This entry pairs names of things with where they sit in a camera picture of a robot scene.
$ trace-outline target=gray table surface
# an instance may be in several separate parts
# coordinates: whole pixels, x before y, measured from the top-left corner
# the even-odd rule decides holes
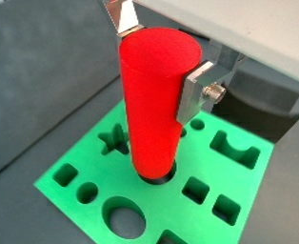
[[[178,27],[139,11],[147,26]],[[241,69],[299,91],[261,63]],[[34,182],[122,99],[115,35],[98,2],[2,5],[0,244],[94,243]],[[241,243],[299,243],[299,122],[277,145]]]

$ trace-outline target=red peg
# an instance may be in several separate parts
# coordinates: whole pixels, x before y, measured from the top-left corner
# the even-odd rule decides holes
[[[174,167],[182,134],[177,110],[183,79],[202,58],[198,41],[179,30],[138,30],[122,42],[132,162],[144,178],[158,179]]]

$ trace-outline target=green shape sorter board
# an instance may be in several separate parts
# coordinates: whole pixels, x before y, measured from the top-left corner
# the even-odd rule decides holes
[[[201,112],[183,129],[175,176],[162,185],[136,173],[128,147],[122,102],[36,182],[95,243],[238,243],[274,144]],[[110,228],[119,207],[146,219],[135,239]]]

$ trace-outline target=cross-shaped hole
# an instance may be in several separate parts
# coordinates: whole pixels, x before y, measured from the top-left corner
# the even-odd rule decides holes
[[[102,151],[103,155],[107,155],[114,150],[118,150],[124,155],[130,154],[128,134],[123,131],[122,124],[115,125],[112,132],[100,133],[98,137],[106,143]]]

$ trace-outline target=gray surface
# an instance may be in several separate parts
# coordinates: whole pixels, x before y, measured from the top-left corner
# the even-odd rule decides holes
[[[96,1],[0,6],[0,169],[119,75],[115,44]]]
[[[0,174],[0,244],[94,243],[34,183],[122,99],[118,81]]]

